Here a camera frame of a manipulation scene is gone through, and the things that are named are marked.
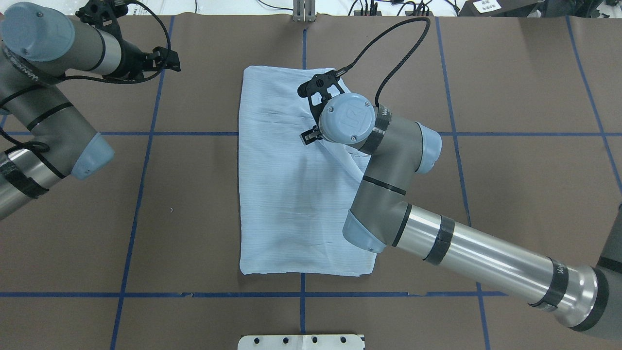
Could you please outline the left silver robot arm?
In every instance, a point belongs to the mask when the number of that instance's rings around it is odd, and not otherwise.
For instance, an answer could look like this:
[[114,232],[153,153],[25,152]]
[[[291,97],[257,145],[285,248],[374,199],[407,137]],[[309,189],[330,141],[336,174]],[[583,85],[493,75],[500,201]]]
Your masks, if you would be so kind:
[[124,39],[118,20],[129,6],[153,11],[138,0],[89,0],[71,19],[51,7],[18,2],[1,22],[1,113],[13,115],[33,139],[1,153],[1,217],[5,219],[49,192],[65,177],[86,179],[115,151],[58,84],[85,80],[128,86],[180,71],[178,53],[162,20],[167,43],[151,52]]

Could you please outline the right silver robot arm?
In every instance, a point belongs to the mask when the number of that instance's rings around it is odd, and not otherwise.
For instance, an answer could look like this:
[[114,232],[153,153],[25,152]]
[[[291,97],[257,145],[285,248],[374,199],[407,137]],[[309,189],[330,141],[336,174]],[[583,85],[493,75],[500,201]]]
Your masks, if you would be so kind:
[[371,157],[348,206],[349,242],[394,247],[621,339],[621,191],[598,135],[447,133],[365,97],[311,100],[315,145]]

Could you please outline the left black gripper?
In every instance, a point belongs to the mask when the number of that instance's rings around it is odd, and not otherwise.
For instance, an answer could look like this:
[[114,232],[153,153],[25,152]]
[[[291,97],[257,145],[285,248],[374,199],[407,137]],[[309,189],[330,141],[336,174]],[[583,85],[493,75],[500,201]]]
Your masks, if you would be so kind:
[[120,42],[121,60],[115,69],[115,79],[119,81],[142,81],[145,72],[153,72],[153,77],[161,71],[181,71],[178,53],[166,47],[155,47],[144,52],[135,44],[122,40]]

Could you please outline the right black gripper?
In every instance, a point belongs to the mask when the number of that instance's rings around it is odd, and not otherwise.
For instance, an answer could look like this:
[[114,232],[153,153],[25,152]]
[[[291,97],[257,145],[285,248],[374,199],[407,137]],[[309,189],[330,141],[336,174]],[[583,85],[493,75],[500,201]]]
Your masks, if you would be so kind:
[[325,138],[320,130],[320,127],[314,125],[311,129],[307,129],[306,131],[300,133],[300,139],[302,143],[307,146],[316,141],[324,140]]

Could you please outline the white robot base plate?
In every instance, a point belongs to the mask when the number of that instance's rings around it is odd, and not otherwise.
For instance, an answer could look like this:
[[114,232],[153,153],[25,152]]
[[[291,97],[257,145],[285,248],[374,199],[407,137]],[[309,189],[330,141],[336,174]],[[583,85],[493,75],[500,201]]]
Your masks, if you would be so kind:
[[238,350],[364,350],[359,334],[281,334],[243,336]]

